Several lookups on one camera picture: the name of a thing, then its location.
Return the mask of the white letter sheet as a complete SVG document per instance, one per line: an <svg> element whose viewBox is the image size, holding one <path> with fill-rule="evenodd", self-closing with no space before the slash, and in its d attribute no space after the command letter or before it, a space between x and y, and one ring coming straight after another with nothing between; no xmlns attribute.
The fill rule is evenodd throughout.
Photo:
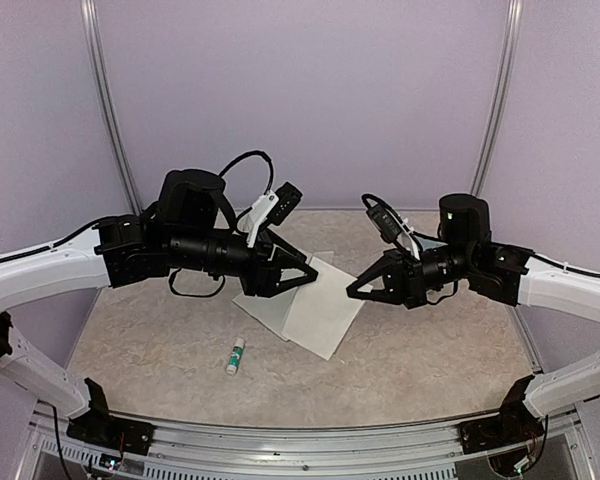
<svg viewBox="0 0 600 480"><path fill-rule="evenodd" d="M331 334L325 329L323 314L327 311L327 294L349 275L327 262L333 255L311 256L309 265L318 271L315 283L293 288L273 298L239 294L233 302L249 316L284 341L299 345L323 344Z"/></svg>
<svg viewBox="0 0 600 480"><path fill-rule="evenodd" d="M290 305L283 336L329 361L364 305L352 299L346 288L355 278L317 257L309 265L317 279L300 287Z"/></svg>

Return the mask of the teal blue envelope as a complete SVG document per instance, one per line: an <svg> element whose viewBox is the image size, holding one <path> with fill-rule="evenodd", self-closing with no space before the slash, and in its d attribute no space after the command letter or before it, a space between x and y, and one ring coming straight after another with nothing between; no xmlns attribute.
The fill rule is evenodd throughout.
<svg viewBox="0 0 600 480"><path fill-rule="evenodd" d="M442 242L438 239L431 240L420 236L416 236L416 239L421 243L424 249L433 249L446 245L446 242Z"/></svg>

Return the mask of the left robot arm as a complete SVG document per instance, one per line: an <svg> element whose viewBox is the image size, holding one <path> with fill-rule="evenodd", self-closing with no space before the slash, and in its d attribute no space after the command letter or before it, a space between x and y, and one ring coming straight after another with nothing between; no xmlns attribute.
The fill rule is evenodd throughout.
<svg viewBox="0 0 600 480"><path fill-rule="evenodd" d="M272 298L314 282L304 254L269 230L301 199L285 183L261 195L237 230L225 180L200 169L174 170L159 198L140 215L95 220L63 239L0 255L0 375L54 406L101 445L120 434L102 388L80 379L31 346L9 309L86 289L119 288L176 271L199 271L220 282L239 279L247 296Z"/></svg>

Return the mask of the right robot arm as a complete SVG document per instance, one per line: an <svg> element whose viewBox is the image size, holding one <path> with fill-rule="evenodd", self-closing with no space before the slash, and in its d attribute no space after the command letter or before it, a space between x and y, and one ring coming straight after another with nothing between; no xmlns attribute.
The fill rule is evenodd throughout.
<svg viewBox="0 0 600 480"><path fill-rule="evenodd" d="M471 291L504 305L541 307L600 324L600 272L493 241L485 200L464 193L443 196L435 248L424 248L424 235L380 197L365 193L361 200L390 247L347 287L350 298L415 309L433 303L430 293L465 280ZM491 423L492 436L511 444L529 429L531 418L597 397L600 350L516 381Z"/></svg>

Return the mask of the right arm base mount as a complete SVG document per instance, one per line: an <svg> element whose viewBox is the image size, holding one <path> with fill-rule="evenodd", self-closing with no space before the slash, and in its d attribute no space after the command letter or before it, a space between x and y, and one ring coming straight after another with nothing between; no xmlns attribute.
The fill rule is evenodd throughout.
<svg viewBox="0 0 600 480"><path fill-rule="evenodd" d="M533 378L533 375L529 375L517 380L507 392L496 415L458 425L464 454L497 449L545 434L543 418L534 416L523 404L525 390Z"/></svg>

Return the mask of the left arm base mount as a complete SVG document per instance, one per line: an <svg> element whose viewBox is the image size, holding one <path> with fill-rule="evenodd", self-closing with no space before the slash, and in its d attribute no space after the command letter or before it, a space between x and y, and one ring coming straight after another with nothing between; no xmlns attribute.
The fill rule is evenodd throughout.
<svg viewBox="0 0 600 480"><path fill-rule="evenodd" d="M114 416L102 387L86 378L89 392L88 410L70 419L67 436L87 444L96 445L120 454L132 453L147 456L154 437L151 423Z"/></svg>

